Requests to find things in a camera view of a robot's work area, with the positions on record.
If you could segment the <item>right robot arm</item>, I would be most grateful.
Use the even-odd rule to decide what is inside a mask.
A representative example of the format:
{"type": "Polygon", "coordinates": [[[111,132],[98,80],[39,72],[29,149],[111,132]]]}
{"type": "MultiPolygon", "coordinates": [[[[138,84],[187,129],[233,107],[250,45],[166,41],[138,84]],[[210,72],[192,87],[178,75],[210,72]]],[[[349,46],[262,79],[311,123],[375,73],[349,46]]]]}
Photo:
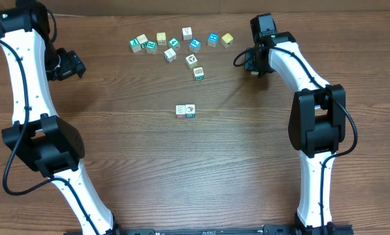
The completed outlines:
{"type": "Polygon", "coordinates": [[[330,85],[305,60],[289,32],[278,32],[271,14],[250,21],[254,47],[245,68],[259,76],[277,72],[294,94],[289,118],[290,142],[301,160],[301,197],[292,234],[353,234],[335,225],[329,207],[333,155],[344,140],[346,93],[330,85]]]}

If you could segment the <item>blue edged squirrel block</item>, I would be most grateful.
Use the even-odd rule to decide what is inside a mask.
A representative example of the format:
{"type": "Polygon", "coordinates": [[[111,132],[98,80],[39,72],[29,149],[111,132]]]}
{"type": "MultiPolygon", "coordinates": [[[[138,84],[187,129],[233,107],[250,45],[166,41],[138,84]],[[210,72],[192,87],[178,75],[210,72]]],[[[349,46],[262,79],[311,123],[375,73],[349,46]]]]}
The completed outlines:
{"type": "Polygon", "coordinates": [[[185,105],[185,113],[186,113],[186,117],[188,118],[194,118],[195,117],[195,105],[194,104],[186,104],[185,105]]]}

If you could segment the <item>red letter wooden block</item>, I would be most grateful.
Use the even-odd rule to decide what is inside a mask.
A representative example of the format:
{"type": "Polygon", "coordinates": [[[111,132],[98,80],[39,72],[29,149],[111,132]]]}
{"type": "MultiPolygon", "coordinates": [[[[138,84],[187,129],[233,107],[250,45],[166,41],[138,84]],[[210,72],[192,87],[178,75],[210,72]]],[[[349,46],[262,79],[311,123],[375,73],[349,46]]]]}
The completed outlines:
{"type": "Polygon", "coordinates": [[[185,118],[186,117],[186,106],[185,105],[176,105],[176,117],[185,118]]]}

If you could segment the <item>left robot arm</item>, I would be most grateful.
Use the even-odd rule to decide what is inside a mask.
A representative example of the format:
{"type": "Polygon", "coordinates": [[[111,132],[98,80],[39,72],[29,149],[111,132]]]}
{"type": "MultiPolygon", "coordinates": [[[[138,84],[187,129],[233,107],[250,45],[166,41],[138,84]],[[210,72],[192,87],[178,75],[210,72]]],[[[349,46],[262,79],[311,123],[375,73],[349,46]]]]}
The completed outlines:
{"type": "Polygon", "coordinates": [[[114,214],[97,194],[84,164],[79,131],[61,119],[50,95],[50,81],[83,76],[85,65],[76,52],[54,48],[54,15],[38,1],[17,1],[0,11],[0,45],[5,53],[13,95],[12,126],[1,131],[11,150],[3,173],[3,189],[26,195],[53,183],[80,222],[81,234],[123,234],[114,214]],[[18,157],[45,180],[23,191],[8,187],[12,162],[18,157]]]}

